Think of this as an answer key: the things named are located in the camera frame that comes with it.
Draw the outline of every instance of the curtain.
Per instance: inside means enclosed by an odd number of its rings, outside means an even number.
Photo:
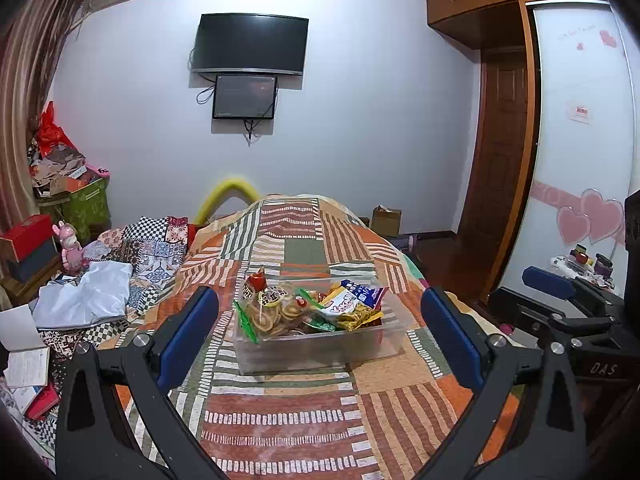
[[[28,0],[0,42],[0,231],[38,212],[27,146],[82,1]]]

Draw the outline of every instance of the pink bunny toy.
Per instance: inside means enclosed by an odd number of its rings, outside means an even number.
[[[69,274],[77,274],[82,268],[82,246],[71,224],[60,221],[60,227],[53,224],[53,232],[60,238],[62,245],[62,265]]]

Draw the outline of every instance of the book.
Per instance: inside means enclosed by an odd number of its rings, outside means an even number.
[[[60,398],[53,388],[53,383],[49,381],[49,384],[40,391],[35,400],[31,401],[31,405],[24,415],[31,420],[36,419],[53,408],[59,401]]]
[[[35,398],[43,390],[40,386],[27,386],[25,388],[14,388],[11,390],[14,401],[20,410],[20,413],[24,415],[28,407],[32,405]]]
[[[49,347],[38,334],[28,304],[0,312],[0,342],[9,351],[7,387],[47,385]]]
[[[4,371],[9,388],[46,386],[49,382],[49,347],[9,352],[8,367]]]

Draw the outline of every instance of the yellow foam tube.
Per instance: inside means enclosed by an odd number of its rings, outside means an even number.
[[[193,221],[194,224],[204,224],[207,221],[211,214],[211,210],[213,206],[216,205],[217,202],[224,196],[225,193],[232,189],[237,189],[240,193],[242,193],[247,203],[252,204],[257,200],[260,200],[260,195],[255,190],[254,186],[249,184],[246,180],[242,178],[228,178],[223,180],[216,186],[216,188],[210,193],[210,195],[205,200],[204,204],[200,207],[198,211],[198,215]]]

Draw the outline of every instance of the wooden floor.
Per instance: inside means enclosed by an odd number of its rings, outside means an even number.
[[[491,269],[478,250],[453,238],[437,238],[418,241],[415,255],[430,285],[453,292],[469,306],[480,300]]]

